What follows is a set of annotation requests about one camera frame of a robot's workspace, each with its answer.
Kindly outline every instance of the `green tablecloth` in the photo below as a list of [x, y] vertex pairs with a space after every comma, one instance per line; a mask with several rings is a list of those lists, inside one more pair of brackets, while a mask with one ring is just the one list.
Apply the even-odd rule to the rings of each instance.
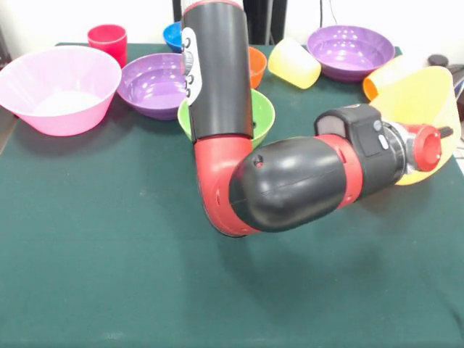
[[[269, 54], [270, 47], [260, 47]], [[165, 46], [130, 45], [130, 59]], [[265, 143], [365, 102], [268, 72]], [[0, 346], [462, 347], [464, 178], [451, 159], [294, 231], [230, 239], [202, 209], [177, 122], [118, 96], [92, 131], [19, 122], [0, 157]]]

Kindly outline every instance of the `black cable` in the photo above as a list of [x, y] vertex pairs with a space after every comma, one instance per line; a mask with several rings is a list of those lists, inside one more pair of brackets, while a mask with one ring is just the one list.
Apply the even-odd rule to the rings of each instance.
[[320, 23], [319, 23], [319, 28], [322, 27], [322, 21], [323, 21], [323, 15], [322, 15], [322, 0], [319, 1], [319, 13], [320, 13]]
[[335, 24], [338, 24], [338, 23], [336, 22], [336, 18], [335, 18], [335, 15], [334, 15], [334, 9], [332, 9], [332, 0], [328, 0], [328, 4], [329, 4], [329, 6], [331, 7], [332, 18], [333, 18], [333, 20], [335, 21]]

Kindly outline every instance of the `yellow bowl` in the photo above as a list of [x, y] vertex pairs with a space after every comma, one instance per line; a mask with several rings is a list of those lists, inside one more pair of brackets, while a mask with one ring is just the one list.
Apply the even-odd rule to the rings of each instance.
[[385, 86], [370, 103], [382, 118], [404, 124], [451, 127], [453, 134], [442, 140], [442, 158], [431, 172], [404, 175], [397, 185], [410, 185], [436, 173], [450, 159], [461, 137], [461, 127], [452, 75], [444, 67], [426, 67]]

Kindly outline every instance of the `green bowl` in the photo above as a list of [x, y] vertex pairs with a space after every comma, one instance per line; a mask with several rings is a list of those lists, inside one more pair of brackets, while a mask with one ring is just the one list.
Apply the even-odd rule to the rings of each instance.
[[[253, 149], [261, 144], [266, 135], [269, 133], [271, 127], [276, 119], [276, 111], [274, 110], [273, 104], [268, 98], [260, 92], [252, 89], [252, 109], [253, 109], [253, 121], [254, 137], [252, 140]], [[183, 131], [191, 140], [191, 127], [190, 127], [190, 114], [187, 100], [184, 99], [177, 111], [177, 118]]]

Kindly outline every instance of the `white wall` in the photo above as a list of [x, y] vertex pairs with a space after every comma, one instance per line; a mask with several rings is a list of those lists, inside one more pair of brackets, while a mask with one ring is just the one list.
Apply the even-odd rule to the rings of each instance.
[[130, 42], [162, 43], [173, 20], [172, 0], [0, 0], [13, 58], [58, 42], [86, 42], [90, 28], [108, 22], [123, 26]]
[[[285, 35], [304, 44], [319, 26], [319, 0], [288, 1]], [[339, 24], [377, 30], [421, 59], [439, 52], [464, 63], [463, 0], [331, 1]], [[324, 7], [324, 25], [334, 24], [329, 0]], [[172, 21], [171, 0], [0, 0], [0, 25], [13, 57], [60, 41], [86, 41], [87, 30], [104, 22], [124, 26], [130, 42], [162, 43], [162, 29]]]
[[[404, 53], [421, 59], [440, 53], [464, 64], [463, 0], [331, 0], [338, 24], [378, 31]], [[323, 0], [323, 25], [335, 24]], [[306, 44], [319, 28], [319, 0], [288, 0], [285, 35]]]

